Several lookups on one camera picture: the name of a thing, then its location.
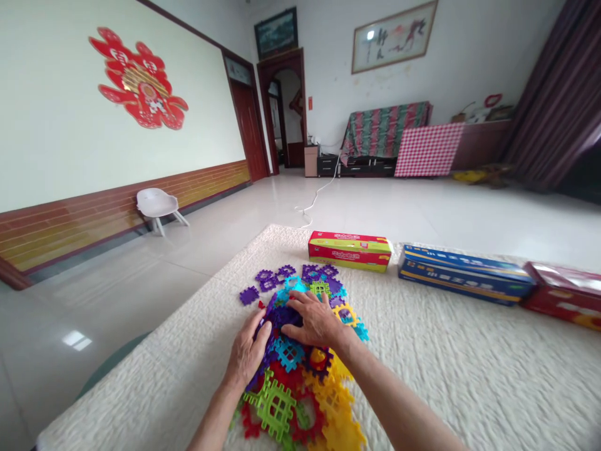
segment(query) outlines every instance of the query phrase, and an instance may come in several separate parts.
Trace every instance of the white floor tile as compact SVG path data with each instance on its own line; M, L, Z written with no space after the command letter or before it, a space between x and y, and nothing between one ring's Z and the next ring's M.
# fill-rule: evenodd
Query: white floor tile
M34 440L29 436L19 413L11 385L0 360L0 444L3 451L29 451Z
M294 207L310 206L329 181L284 170L187 215L189 228L166 225L166 238L144 235L24 292L0 284L3 440L8 431L12 449L28 451L107 357L156 328L266 225L308 224ZM314 230L601 270L601 207L561 195L448 179L335 179L307 213ZM65 337L90 342L78 351Z

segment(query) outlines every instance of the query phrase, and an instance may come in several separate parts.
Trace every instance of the white plastic chair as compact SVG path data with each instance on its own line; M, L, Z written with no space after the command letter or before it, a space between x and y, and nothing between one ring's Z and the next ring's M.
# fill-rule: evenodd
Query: white plastic chair
M138 210L144 216L152 218L152 228L154 231L158 229L161 236L165 236L163 224L161 224L161 216L168 214L175 215L175 218L183 225L190 227L188 221L178 211L177 197L167 194L159 188L146 188L140 191L137 195Z

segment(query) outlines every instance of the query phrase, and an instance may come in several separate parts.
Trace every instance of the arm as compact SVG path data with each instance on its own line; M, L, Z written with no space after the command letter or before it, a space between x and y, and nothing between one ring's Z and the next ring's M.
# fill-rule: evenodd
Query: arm
M264 315L265 310L253 313L238 332L223 381L213 395L187 451L217 451L223 447L238 401L265 354L267 338L271 333L270 321L263 324L257 339L253 340Z
M465 451L466 447L391 370L342 324L312 293L291 292L288 306L303 318L303 327L290 324L282 332L305 345L332 348L361 387L395 450Z

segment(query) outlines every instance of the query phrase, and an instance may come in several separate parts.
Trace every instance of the cardboard box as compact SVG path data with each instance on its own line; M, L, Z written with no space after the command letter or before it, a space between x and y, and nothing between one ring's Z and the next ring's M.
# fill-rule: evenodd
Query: cardboard box
M538 288L522 307L601 331L601 275L536 262L524 269Z
M317 263L386 272L390 255L383 237L315 231L309 239L309 260Z
M513 263L408 245L399 260L399 277L504 306L517 304L535 286Z

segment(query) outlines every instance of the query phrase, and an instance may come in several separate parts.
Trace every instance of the checkered board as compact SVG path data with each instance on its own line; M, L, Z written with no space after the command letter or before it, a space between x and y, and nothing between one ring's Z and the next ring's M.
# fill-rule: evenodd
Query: checkered board
M463 122L407 128L403 131L395 177L448 175L455 158Z

